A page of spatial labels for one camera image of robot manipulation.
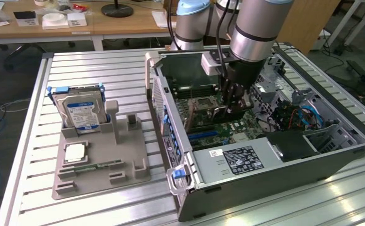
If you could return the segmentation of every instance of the aluminum extrusion table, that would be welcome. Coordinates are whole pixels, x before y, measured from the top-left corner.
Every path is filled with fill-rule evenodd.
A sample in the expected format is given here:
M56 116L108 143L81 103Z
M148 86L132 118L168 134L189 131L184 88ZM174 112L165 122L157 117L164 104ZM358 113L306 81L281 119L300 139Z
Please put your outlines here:
M340 226L365 223L365 157L346 165L324 181L194 221L177 222L145 98L144 54L153 50L162 49L58 53L42 59L0 209L0 226ZM365 107L301 53L290 50L288 54L365 123ZM289 68L286 77L301 89L308 87ZM93 85L98 82L106 87L106 98L118 100L118 117L137 112L142 120L152 180L56 201L52 199L52 185L61 118L45 96L45 88Z

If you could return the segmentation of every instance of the green circuit board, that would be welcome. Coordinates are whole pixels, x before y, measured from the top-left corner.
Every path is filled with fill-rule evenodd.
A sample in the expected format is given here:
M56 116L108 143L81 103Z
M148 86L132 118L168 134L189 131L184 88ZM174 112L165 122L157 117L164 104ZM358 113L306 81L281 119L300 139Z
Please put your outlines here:
M188 100L176 100L182 123L189 117ZM256 139L264 133L256 116L250 111L245 112L240 120L212 125L209 131L216 131L217 135L190 140L194 151Z

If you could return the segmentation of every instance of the side panel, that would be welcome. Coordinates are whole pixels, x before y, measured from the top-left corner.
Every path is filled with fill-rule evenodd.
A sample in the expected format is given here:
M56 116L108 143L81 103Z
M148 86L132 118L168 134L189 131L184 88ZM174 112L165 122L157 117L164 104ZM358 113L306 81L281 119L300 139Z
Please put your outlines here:
M298 186L326 179L362 151L330 154L289 167L198 190L186 195L178 221L184 222Z

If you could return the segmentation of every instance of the wooden desk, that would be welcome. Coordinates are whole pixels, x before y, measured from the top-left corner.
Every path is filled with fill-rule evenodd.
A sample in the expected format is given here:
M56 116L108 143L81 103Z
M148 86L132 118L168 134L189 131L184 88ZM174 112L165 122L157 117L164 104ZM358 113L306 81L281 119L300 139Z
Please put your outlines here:
M294 0L277 40L309 52L340 0Z
M112 18L101 13L101 7L109 2L94 2L93 5L93 20L94 20L94 34L130 34L130 33L162 33L168 29L160 29L152 17L153 9L142 8L136 5L129 5L133 8L133 15L125 18ZM154 2L138 3L141 6L158 8L162 10L161 4Z
M161 9L160 3L130 3ZM100 11L101 7L110 3L86 2L82 4L89 6L92 12L86 15L88 26L44 30L41 28L41 15L38 16L40 25L29 27L18 27L13 15L14 11L33 11L42 7L36 6L32 0L5 2L2 11L10 16L12 21L9 25L0 27L0 44L92 40L94 50L102 51L101 41L104 39L169 36L168 29L161 29L156 26L152 17L152 11L154 11L154 9L130 5L134 9L132 16L126 18L112 18L102 15Z
M73 32L88 32L93 31L93 15L86 15L86 23L88 26L82 27L72 27L72 28L62 28L62 29L52 29L44 30L42 29L42 15L38 15L38 26L26 26L18 27L16 22L16 18L13 12L17 11L33 11L37 10L40 6L36 6L32 0L20 0L16 2L5 2L2 11L10 17L10 24L6 26L0 27L0 38L29 38L29 37L53 37L53 36L66 36L74 35Z
M284 23L278 41L288 41L302 53L308 53L318 34L330 18L340 0L296 0ZM161 9L154 2L130 2L141 6ZM10 24L0 27L0 44L33 43L50 41L92 40L94 50L102 50L104 39L166 37L168 29L156 26L153 9L130 5L134 14L125 18L105 16L100 9L106 2L86 2L92 14L86 16L88 26L65 29L42 30L41 26L18 27L13 11L26 11L41 8L32 0L5 2L4 12L13 18Z

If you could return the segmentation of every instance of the gray floor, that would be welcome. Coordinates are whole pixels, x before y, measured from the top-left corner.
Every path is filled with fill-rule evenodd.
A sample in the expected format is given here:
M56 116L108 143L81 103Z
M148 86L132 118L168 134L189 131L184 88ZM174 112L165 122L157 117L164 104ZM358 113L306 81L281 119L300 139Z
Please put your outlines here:
M342 18L342 14L330 19L326 28L333 30ZM353 26L356 21L350 21L342 31L340 37L344 37L349 27ZM161 43L168 43L168 39L161 39ZM106 41L105 45L108 49L120 49L120 48L149 48L157 47L154 45L154 40L150 39L133 39L130 40L129 47L124 46L122 40L114 42ZM66 42L57 43L42 43L41 46L49 52L78 52L78 51L93 51L93 45L89 41L76 42L76 47L68 47ZM6 103L9 101L24 99L30 97L36 74L40 65L40 53L34 49L29 49L22 53L21 56L13 61L14 70L6 72L2 69L2 60L5 56L14 50L18 45L9 45L9 51L0 50L0 103ZM342 60L354 60L365 68L365 28L362 29L361 34L353 42L353 53L345 52L340 57ZM308 54L310 60L320 66L324 70L333 65L340 63L338 60L325 56L320 52L312 52ZM348 72L345 70L345 65L337 67L329 71L329 73L346 77ZM9 110L22 108L26 103L14 105ZM6 127L0 133L0 171L2 174L2 183L0 186L0 197L4 195L6 180L10 172L12 160L17 148L17 143L21 135L21 127L24 123L25 112L8 113L5 116Z

